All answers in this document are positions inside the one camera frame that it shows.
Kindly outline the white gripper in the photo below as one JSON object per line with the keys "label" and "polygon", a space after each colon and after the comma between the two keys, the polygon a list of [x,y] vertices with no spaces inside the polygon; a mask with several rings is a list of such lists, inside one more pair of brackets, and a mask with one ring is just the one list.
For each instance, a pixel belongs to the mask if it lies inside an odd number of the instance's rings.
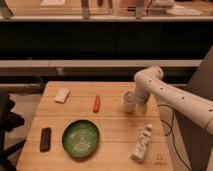
{"label": "white gripper", "polygon": [[148,110],[148,104],[150,93],[142,88],[135,87],[130,90],[131,101],[135,104],[140,104],[138,106],[138,111],[141,115],[145,115]]}

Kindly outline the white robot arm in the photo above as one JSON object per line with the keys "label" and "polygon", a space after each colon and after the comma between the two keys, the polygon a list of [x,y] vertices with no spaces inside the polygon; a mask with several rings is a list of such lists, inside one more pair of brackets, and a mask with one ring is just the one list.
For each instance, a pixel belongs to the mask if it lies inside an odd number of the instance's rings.
{"label": "white robot arm", "polygon": [[213,135],[213,101],[166,84],[163,76],[158,66],[137,72],[135,88],[124,95],[126,111],[132,112],[136,104],[144,105],[150,94],[154,94]]}

